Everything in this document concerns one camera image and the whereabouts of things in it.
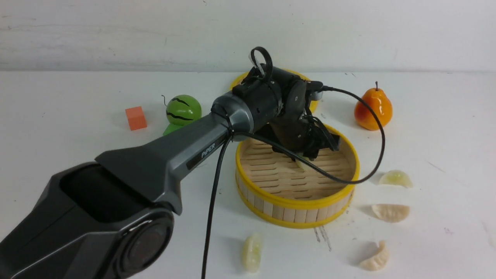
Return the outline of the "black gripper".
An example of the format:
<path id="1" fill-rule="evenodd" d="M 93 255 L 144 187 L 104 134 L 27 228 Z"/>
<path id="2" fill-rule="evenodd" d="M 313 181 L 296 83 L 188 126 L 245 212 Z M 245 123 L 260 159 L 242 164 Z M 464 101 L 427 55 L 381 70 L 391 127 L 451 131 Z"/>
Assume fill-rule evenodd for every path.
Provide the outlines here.
<path id="1" fill-rule="evenodd" d="M 294 121 L 276 118 L 271 121 L 271 128 L 281 146 L 304 155 L 309 161 L 314 161 L 322 149 L 329 148 L 334 152 L 340 149 L 341 137 L 324 131 L 314 117 L 303 116 Z"/>

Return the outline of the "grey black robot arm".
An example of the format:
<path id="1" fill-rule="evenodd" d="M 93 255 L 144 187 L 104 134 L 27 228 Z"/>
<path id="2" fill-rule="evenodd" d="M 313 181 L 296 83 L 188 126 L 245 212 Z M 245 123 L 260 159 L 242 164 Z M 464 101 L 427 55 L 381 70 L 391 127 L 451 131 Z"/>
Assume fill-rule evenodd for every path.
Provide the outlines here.
<path id="1" fill-rule="evenodd" d="M 181 214 L 181 180 L 245 135 L 315 159 L 340 137 L 310 115 L 324 85 L 261 65 L 211 113 L 135 148 L 53 175 L 30 214 L 1 242 L 2 279 L 126 279 L 156 261 Z"/>

